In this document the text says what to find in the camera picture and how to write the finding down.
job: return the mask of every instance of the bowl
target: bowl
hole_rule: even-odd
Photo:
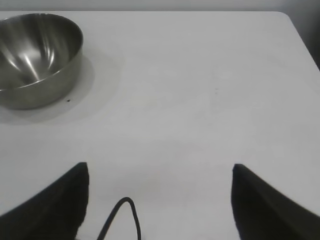
[[[41,107],[75,85],[83,34],[73,21],[54,14],[25,14],[1,20],[0,33],[0,105]]]

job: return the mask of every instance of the stainless steel bowl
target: stainless steel bowl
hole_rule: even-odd
[[[0,21],[0,105],[31,109],[66,95],[80,71],[82,45],[80,28],[62,16]]]

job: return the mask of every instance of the gray wall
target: gray wall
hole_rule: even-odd
[[[0,0],[1,10],[260,10],[288,14],[315,51],[320,0]]]

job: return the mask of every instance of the table surface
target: table surface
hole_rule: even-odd
[[[320,73],[285,14],[55,13],[83,31],[81,75],[50,106],[0,108],[0,214],[77,162],[81,240],[125,196],[144,240],[238,240],[235,163],[320,214]],[[128,206],[108,238],[136,239]]]

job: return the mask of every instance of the white table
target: white table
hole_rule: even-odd
[[[320,73],[286,15],[55,13],[83,30],[83,71],[53,105],[0,108],[0,214],[84,161],[81,240],[125,196],[144,240],[238,240],[234,163],[320,214]],[[129,207],[108,239],[136,239]]]

